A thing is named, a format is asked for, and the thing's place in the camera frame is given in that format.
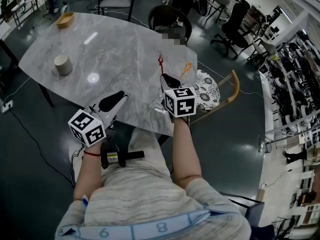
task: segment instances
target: gray floor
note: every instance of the gray floor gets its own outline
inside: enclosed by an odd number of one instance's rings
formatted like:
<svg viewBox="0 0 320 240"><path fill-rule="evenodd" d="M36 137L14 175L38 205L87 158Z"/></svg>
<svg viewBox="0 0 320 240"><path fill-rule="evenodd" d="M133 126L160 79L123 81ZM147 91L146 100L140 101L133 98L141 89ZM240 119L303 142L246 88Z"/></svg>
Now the gray floor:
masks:
<svg viewBox="0 0 320 240"><path fill-rule="evenodd" d="M77 0L66 0L69 3ZM135 0L132 15L148 24L151 8L162 0ZM73 3L68 11L87 12L88 1ZM109 16L126 19L123 14ZM21 59L32 42L52 21L34 12L16 28L5 43L18 59ZM259 75L243 58L237 61L223 58L224 48L210 44L221 28L214 25L215 17L204 25L204 20L192 9L188 15L192 23L192 35L188 47L197 53L198 60L217 73L226 76L235 69L242 91L262 93ZM4 68L9 60L0 51ZM202 65L217 82L220 77ZM4 97L14 92L27 78L19 69L12 71ZM221 92L227 97L232 86L225 85ZM51 93L55 107L52 109L44 99L40 88L32 79L13 97L13 113L37 139L47 161L70 177L69 144L74 141L67 121L78 109L67 100ZM236 100L191 127L193 142L198 153L203 177L217 190L254 197L261 176L263 157L257 151L257 137L265 131L263 99L257 94L240 93ZM117 124L114 141L126 148L132 127ZM22 240L53 239L55 229L73 199L73 188L62 176L48 167L40 157L35 142L28 136L11 113L0 113L0 203L1 215L6 218L5 231ZM167 164L171 164L172 140L162 145Z"/></svg>

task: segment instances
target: gray marble tabletop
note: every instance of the gray marble tabletop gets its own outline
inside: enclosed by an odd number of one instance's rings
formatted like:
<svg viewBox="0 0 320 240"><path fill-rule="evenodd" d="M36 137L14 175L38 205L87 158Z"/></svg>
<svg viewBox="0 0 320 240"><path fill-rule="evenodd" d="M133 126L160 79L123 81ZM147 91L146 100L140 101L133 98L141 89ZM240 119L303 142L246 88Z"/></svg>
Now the gray marble tabletop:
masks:
<svg viewBox="0 0 320 240"><path fill-rule="evenodd" d="M59 76L55 69L54 59L61 53L67 54L73 66L67 76ZM121 19L75 13L68 28L58 29L53 23L38 37L19 67L42 86L82 107L100 95L123 90L129 99L117 114L119 121L172 136L169 114L158 106L160 54L164 73L177 77L192 62L183 79L196 85L197 55L176 40Z"/></svg>

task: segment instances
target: hand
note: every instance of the hand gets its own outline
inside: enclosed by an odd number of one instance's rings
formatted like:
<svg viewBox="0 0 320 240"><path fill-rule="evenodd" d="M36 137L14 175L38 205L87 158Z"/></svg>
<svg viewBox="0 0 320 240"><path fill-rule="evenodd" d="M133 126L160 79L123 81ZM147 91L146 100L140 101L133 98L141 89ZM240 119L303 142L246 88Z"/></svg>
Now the hand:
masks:
<svg viewBox="0 0 320 240"><path fill-rule="evenodd" d="M87 147L85 149L85 151L89 152L89 153L93 153L93 154L101 154L101 145L103 143L103 140L98 141L97 143L93 144L90 147Z"/></svg>

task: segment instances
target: striped shirt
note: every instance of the striped shirt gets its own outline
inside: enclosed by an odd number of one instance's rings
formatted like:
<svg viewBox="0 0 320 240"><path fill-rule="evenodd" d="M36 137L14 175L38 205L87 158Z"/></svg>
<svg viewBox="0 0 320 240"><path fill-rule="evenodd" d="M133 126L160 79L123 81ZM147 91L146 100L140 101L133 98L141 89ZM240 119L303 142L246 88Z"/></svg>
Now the striped shirt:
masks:
<svg viewBox="0 0 320 240"><path fill-rule="evenodd" d="M144 159L129 160L126 167L111 165L102 172L103 187L85 206L74 201L62 218L63 226L116 226L146 223L206 209L226 214L209 217L169 239L248 240L251 229L238 208L204 179L185 189L174 184L154 133L137 129L129 151L143 150Z"/></svg>

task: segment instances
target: wrist strap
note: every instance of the wrist strap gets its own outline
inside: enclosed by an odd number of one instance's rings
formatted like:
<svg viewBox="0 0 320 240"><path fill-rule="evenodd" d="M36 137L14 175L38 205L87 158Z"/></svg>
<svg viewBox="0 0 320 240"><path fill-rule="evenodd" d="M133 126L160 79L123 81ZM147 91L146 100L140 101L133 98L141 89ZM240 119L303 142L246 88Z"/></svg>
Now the wrist strap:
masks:
<svg viewBox="0 0 320 240"><path fill-rule="evenodd" d="M94 157L100 157L101 154L94 154L94 153L89 153L87 151L83 151L83 153L87 154L87 155L90 155L90 156L94 156Z"/></svg>

